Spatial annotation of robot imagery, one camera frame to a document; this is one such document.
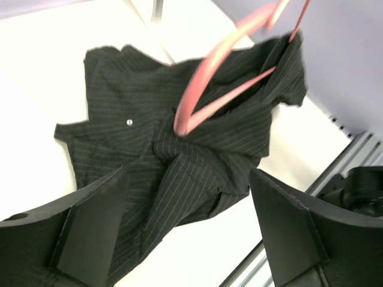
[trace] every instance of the black pinstripe shirt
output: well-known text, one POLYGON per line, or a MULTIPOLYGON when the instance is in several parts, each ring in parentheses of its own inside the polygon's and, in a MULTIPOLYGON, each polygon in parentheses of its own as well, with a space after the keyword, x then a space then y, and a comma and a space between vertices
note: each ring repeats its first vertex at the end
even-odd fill
POLYGON ((58 124, 55 137, 68 145, 77 188, 121 165, 127 170, 110 284, 172 228, 212 218, 249 194, 249 171, 268 156, 271 109, 301 105, 306 94, 301 37, 288 44, 288 36, 233 52, 197 108, 277 68, 184 138, 172 129, 175 110, 199 59, 166 66, 131 46, 87 52, 89 120, 58 124))

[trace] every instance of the white table surface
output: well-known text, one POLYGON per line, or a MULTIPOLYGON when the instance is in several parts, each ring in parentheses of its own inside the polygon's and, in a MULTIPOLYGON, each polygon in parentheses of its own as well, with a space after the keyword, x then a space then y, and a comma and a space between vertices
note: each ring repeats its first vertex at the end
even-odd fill
MULTIPOLYGON (((0 219, 75 190, 66 147, 53 139, 53 131, 56 123, 87 118, 86 50, 132 44, 169 63, 162 45, 178 62, 205 55, 235 28, 211 2, 192 2, 165 0, 163 22, 155 26, 143 25, 122 0, 94 0, 0 21, 0 219)), ((151 1, 143 3, 147 6, 138 10, 146 21, 151 1)), ((237 47, 250 45, 244 39, 237 47)), ((276 109, 270 156, 260 168, 305 190, 348 143, 306 98, 301 108, 276 109)), ((260 238, 248 197, 216 218, 172 230, 116 287, 218 286, 260 238)))

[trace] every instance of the pink plastic hanger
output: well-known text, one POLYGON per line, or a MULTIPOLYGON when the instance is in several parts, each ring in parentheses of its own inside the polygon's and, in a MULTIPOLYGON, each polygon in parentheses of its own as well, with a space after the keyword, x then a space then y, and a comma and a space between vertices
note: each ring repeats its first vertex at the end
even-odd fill
MULTIPOLYGON (((205 121, 207 118, 212 116, 221 107, 226 105, 228 102, 239 96, 245 90, 250 88, 256 82, 262 80, 266 76, 270 75, 274 70, 273 68, 268 69, 266 72, 259 76, 245 82, 241 86, 233 89, 219 99, 211 102, 209 105, 204 106, 194 114, 193 111, 201 97, 203 91, 208 85, 210 79, 228 57, 232 51, 233 46, 244 36, 254 33, 256 30, 266 25, 266 29, 272 29, 274 24, 284 11, 286 5, 290 0, 280 0, 278 5, 269 4, 263 8, 256 10, 247 18, 241 20, 236 24, 237 30, 231 33, 226 39, 217 45, 212 52, 203 60, 196 72, 192 76, 186 90, 182 96, 180 104, 178 105, 177 112, 175 114, 174 121, 174 132, 178 136, 186 136, 192 130, 194 130, 200 123, 205 121)), ((305 6, 299 16, 298 22, 291 33, 289 42, 291 42, 302 21, 302 18, 307 10, 310 0, 306 0, 305 6)))

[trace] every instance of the purple wall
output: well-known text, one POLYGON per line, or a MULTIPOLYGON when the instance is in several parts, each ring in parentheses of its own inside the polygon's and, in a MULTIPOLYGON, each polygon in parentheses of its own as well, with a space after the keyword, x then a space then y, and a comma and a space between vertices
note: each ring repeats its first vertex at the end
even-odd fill
POLYGON ((0 0, 0 19, 86 0, 0 0))
MULTIPOLYGON (((278 0, 213 0, 234 21, 278 0)), ((305 0, 291 0, 263 40, 291 30, 305 0)), ((382 0, 312 0, 302 22, 309 92, 352 132, 383 138, 382 0)))

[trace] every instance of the metal pole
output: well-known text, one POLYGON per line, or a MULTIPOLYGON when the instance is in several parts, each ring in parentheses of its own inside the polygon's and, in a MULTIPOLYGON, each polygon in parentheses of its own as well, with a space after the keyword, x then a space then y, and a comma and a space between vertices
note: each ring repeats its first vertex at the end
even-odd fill
POLYGON ((242 260, 219 287, 230 287, 242 272, 260 255, 265 247, 259 242, 256 247, 242 260))
POLYGON ((153 13, 151 15, 152 22, 161 22, 162 8, 163 8, 163 0, 153 0, 153 13))
POLYGON ((264 264, 268 261, 267 257, 264 256, 261 261, 251 270, 248 276, 246 276, 245 280, 241 282, 238 287, 246 287, 247 283, 251 281, 251 279, 258 273, 258 271, 264 266, 264 264))
POLYGON ((270 278, 268 278, 268 280, 266 281, 266 283, 263 284, 262 287, 270 287, 272 283, 273 283, 273 278, 270 277, 270 278))

